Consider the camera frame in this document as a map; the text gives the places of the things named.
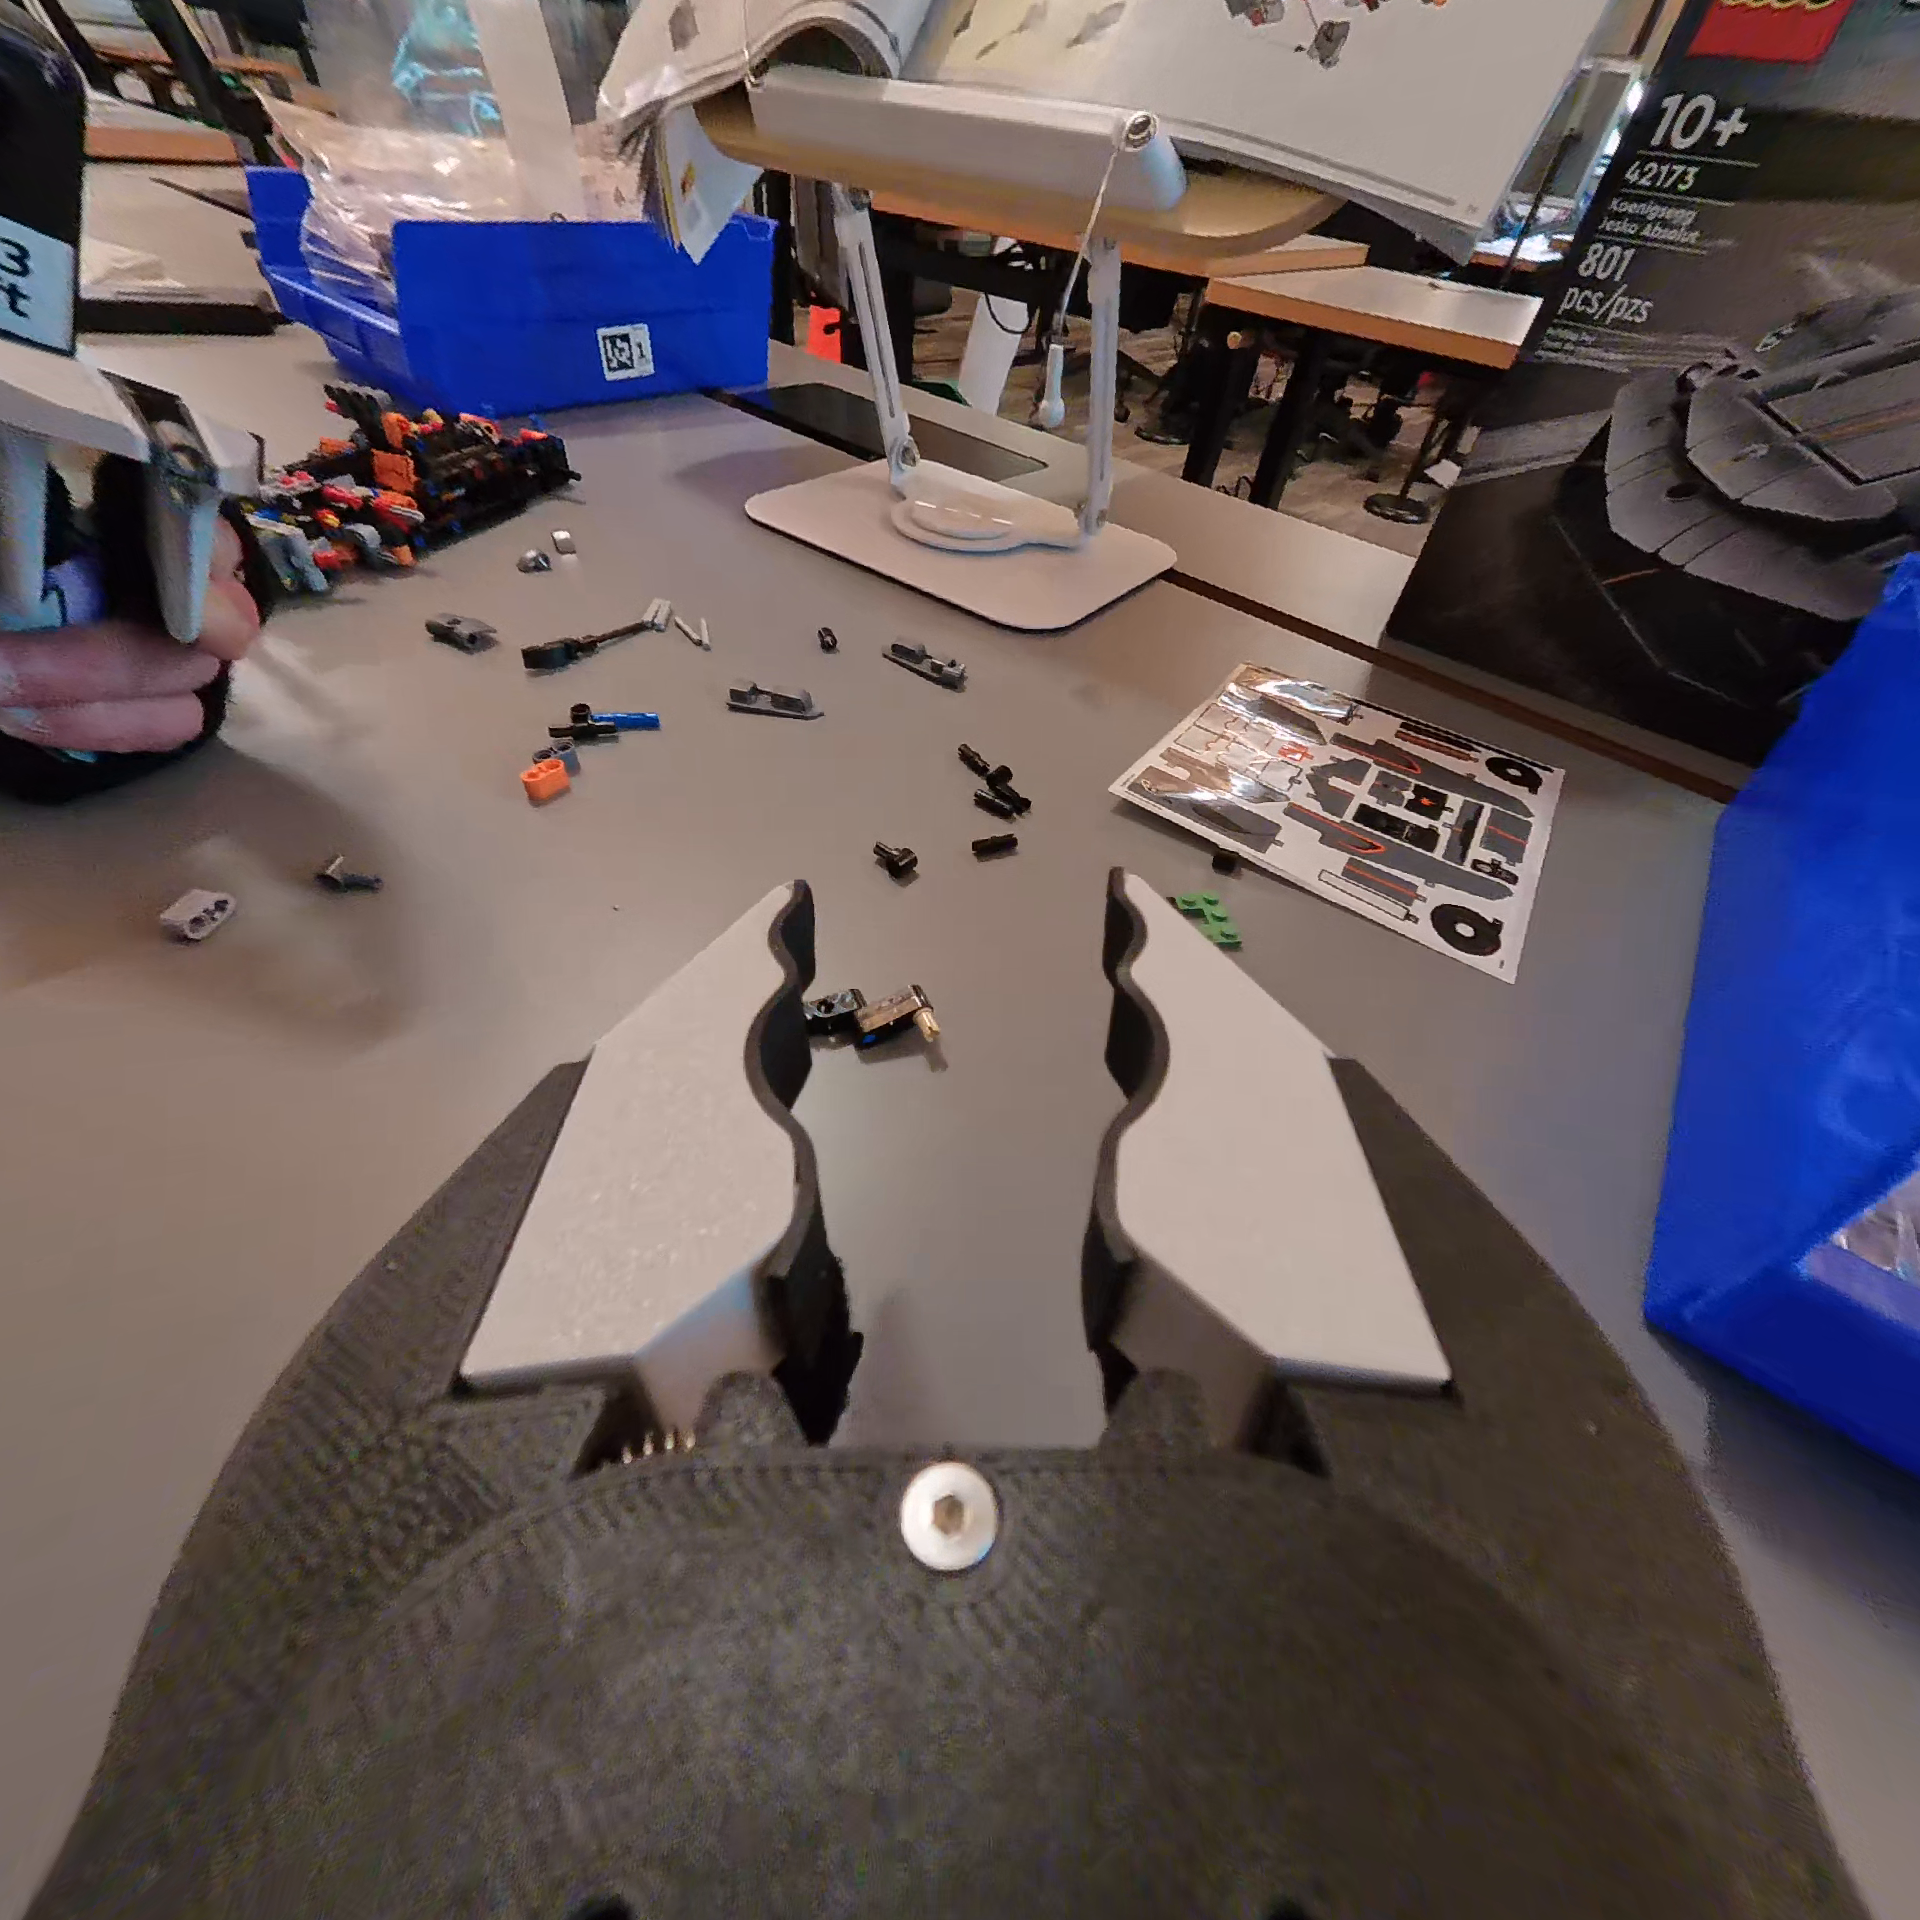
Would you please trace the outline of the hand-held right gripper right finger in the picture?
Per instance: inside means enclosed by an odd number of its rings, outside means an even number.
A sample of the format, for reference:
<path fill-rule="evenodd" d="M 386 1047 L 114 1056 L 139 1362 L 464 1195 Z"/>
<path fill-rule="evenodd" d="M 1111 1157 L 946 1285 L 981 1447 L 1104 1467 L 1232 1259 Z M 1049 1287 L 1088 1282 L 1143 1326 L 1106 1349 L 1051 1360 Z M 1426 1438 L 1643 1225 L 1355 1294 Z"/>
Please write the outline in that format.
<path fill-rule="evenodd" d="M 1445 1397 L 1333 1051 L 1125 869 L 1099 962 L 1120 1104 L 1095 1152 L 1086 1335 L 1106 1410 L 1175 1374 L 1205 1438 L 1262 1449 L 1291 1387 Z"/>

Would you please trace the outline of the blue bin with square label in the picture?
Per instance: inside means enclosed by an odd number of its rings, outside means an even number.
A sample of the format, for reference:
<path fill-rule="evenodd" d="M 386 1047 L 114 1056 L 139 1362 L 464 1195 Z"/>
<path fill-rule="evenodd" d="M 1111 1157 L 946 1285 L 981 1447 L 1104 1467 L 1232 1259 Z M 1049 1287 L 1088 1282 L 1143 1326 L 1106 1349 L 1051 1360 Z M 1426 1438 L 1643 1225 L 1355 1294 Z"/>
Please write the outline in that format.
<path fill-rule="evenodd" d="M 757 215 L 734 215 L 702 261 L 649 224 L 400 222 L 389 311 L 306 267 L 299 171 L 249 167 L 247 192 L 279 311 L 359 384 L 503 418 L 766 379 L 777 229 Z"/>

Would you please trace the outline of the plain blue plastic bin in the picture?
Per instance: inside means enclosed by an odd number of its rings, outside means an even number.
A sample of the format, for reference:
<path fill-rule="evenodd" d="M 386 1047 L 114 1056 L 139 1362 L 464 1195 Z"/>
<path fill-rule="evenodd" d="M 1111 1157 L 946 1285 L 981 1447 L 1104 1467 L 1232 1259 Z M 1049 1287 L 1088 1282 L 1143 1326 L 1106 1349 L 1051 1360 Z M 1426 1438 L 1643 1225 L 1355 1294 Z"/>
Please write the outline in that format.
<path fill-rule="evenodd" d="M 1918 560 L 1721 814 L 1646 1319 L 1918 1472 L 1918 1326 L 1794 1275 L 1918 1166 Z"/>

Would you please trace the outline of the lego car chassis model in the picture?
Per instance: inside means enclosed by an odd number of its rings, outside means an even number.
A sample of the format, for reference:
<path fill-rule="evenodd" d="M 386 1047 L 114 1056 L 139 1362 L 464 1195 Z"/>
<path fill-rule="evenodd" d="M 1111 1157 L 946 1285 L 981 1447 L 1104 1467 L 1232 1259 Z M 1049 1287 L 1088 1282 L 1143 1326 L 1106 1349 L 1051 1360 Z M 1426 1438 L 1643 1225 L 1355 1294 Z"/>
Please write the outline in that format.
<path fill-rule="evenodd" d="M 409 414 L 354 382 L 325 386 L 338 427 L 263 473 L 240 503 L 288 592 L 329 594 L 350 571 L 398 574 L 578 482 L 560 437 L 487 416 Z"/>

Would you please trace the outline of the white book stand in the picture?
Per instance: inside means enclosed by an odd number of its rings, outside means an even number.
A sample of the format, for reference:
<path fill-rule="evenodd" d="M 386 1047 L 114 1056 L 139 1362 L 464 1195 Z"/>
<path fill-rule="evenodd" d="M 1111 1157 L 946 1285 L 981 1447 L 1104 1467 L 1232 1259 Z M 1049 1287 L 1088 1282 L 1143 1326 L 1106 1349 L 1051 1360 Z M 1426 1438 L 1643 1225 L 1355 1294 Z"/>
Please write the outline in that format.
<path fill-rule="evenodd" d="M 699 107 L 711 144 L 827 183 L 869 354 L 880 459 L 750 496 L 763 530 L 1017 633 L 1058 633 L 1154 583 L 1170 544 L 1111 523 L 1125 261 L 1202 272 L 1269 251 L 1330 197 L 1234 167 L 1189 174 L 1145 110 L 777 64 Z M 873 238 L 873 197 L 930 224 L 1067 249 L 1093 318 L 1086 487 L 1074 505 L 930 459 L 914 443 Z"/>

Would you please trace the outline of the clear plastic bags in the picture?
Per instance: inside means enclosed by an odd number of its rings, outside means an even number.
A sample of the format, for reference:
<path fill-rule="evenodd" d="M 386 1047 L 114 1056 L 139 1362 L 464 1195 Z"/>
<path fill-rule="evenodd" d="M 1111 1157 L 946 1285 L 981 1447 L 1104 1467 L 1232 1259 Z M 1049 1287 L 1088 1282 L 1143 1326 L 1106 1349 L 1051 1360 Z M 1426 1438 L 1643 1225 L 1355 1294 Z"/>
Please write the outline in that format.
<path fill-rule="evenodd" d="M 1915 1328 L 1918 1166 L 1808 1248 L 1794 1275 L 1840 1305 Z"/>
<path fill-rule="evenodd" d="M 405 224 L 658 224 L 658 112 L 569 117 L 549 66 L 503 78 L 478 48 L 409 41 L 359 114 L 270 107 L 272 133 L 306 183 L 297 254 L 313 281 L 384 309 L 398 302 Z M 558 91 L 565 130 L 544 121 Z"/>

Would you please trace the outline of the sticker sheet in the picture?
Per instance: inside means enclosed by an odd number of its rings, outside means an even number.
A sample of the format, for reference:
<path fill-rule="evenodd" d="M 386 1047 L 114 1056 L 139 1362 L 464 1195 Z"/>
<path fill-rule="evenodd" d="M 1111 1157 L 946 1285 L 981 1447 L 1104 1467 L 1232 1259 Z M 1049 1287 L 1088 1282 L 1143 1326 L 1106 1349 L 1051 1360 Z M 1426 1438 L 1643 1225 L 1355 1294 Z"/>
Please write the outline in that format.
<path fill-rule="evenodd" d="M 1513 981 L 1563 786 L 1547 761 L 1237 663 L 1111 795 L 1257 873 Z"/>

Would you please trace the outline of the dark lego set box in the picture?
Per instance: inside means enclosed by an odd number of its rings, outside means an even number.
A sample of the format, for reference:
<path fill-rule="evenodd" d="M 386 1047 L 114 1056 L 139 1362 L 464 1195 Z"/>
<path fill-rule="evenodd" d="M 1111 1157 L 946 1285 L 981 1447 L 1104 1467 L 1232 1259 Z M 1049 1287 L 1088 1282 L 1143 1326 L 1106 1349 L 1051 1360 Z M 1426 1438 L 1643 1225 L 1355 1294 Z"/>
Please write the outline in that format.
<path fill-rule="evenodd" d="M 1918 5 L 1687 5 L 1383 635 L 1755 763 L 1915 473 Z"/>

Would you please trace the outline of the wooden office desk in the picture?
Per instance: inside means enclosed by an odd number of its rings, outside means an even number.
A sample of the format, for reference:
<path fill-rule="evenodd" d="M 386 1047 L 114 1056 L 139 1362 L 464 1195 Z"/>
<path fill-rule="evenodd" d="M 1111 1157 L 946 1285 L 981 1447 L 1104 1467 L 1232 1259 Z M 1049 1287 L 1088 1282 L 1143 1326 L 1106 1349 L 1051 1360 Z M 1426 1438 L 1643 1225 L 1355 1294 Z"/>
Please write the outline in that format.
<path fill-rule="evenodd" d="M 1250 489 L 1250 501 L 1266 510 L 1280 505 L 1310 446 L 1314 411 L 1333 393 L 1344 352 L 1394 352 L 1413 368 L 1447 373 L 1454 384 L 1497 377 L 1520 359 L 1541 311 L 1536 295 L 1392 272 L 1351 263 L 1346 254 L 1344 242 L 1330 245 L 1321 233 L 1296 235 L 1239 261 L 1234 274 L 1207 279 L 1195 325 L 1214 329 L 1218 354 L 1193 389 L 1186 482 L 1214 482 L 1269 334 L 1291 334 L 1291 361 Z"/>

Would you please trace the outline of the person's left hand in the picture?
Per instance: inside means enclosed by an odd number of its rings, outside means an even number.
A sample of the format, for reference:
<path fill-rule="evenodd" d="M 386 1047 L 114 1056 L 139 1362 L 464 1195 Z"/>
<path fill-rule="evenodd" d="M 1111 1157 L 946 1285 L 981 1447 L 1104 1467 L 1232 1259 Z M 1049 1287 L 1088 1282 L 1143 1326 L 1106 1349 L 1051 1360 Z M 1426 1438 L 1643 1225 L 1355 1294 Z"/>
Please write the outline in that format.
<path fill-rule="evenodd" d="M 2 736 L 82 754 L 171 752 L 206 722 L 201 693 L 251 649 L 261 613 L 231 523 L 215 535 L 194 642 L 130 617 L 2 635 Z"/>

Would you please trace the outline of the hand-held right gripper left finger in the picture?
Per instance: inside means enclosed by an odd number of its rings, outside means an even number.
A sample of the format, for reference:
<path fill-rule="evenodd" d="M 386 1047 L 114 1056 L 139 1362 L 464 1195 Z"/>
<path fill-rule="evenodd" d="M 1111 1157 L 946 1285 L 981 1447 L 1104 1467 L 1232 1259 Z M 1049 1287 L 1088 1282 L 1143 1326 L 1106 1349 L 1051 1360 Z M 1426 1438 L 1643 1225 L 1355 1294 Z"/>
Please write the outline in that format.
<path fill-rule="evenodd" d="M 690 1429 L 768 1376 L 825 1445 L 859 1358 L 816 1147 L 814 898 L 775 887 L 587 1054 L 462 1360 L 480 1394 L 601 1385 Z"/>

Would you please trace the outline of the scattered black lego pins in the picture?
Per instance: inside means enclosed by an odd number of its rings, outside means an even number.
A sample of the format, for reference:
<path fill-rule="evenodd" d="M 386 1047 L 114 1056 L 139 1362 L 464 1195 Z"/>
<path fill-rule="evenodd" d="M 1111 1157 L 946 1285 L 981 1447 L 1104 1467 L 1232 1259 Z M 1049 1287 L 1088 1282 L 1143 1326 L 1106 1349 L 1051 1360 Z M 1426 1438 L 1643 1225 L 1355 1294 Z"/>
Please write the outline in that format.
<path fill-rule="evenodd" d="M 1006 823 L 1017 823 L 1026 816 L 1031 798 L 1017 789 L 1013 770 L 1006 763 L 987 761 L 969 743 L 962 743 L 955 754 L 976 782 L 974 805 Z M 992 832 L 971 843 L 976 859 L 1003 857 L 1015 850 L 1017 837 L 1013 832 Z M 912 848 L 875 843 L 873 859 L 891 880 L 907 880 L 919 871 L 919 855 Z"/>

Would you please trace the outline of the instruction booklet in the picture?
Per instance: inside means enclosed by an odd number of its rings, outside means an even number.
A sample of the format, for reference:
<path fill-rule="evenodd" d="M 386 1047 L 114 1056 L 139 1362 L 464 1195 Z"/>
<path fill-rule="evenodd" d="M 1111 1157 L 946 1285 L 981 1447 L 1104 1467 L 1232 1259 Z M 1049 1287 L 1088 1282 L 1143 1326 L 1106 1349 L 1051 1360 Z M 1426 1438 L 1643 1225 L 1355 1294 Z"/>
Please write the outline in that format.
<path fill-rule="evenodd" d="M 1202 162 L 1470 249 L 1600 39 L 1595 2 L 635 5 L 597 96 L 638 135 L 747 89 L 830 178 L 1170 213 Z"/>

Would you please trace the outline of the black lego gear rack assembly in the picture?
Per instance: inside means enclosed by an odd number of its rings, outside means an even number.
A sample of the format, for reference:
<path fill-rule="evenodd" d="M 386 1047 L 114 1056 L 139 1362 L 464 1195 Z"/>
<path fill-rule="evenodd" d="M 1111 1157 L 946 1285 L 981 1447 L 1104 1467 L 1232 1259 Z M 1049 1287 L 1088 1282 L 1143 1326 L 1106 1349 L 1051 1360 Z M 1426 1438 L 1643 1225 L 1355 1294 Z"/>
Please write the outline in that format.
<path fill-rule="evenodd" d="M 933 1045 L 944 1033 L 930 997 L 917 983 L 875 999 L 862 990 L 809 997 L 802 1015 L 811 1040 L 855 1049 L 882 1049 L 907 1035 Z"/>

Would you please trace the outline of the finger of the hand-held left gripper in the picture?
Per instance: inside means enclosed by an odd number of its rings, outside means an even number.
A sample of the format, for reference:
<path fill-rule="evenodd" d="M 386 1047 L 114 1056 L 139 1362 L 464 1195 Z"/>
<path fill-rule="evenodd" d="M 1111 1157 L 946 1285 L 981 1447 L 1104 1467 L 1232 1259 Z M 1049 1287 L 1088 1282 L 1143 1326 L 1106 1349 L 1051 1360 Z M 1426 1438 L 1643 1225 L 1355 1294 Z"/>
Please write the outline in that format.
<path fill-rule="evenodd" d="M 126 375 L 114 375 L 112 386 L 149 441 L 146 533 L 160 619 L 174 640 L 194 642 L 203 626 L 222 505 L 261 487 L 265 443 L 171 391 Z"/>
<path fill-rule="evenodd" d="M 2 354 L 2 629 L 55 624 L 46 590 L 48 475 L 55 443 L 144 464 L 149 430 L 82 352 Z"/>

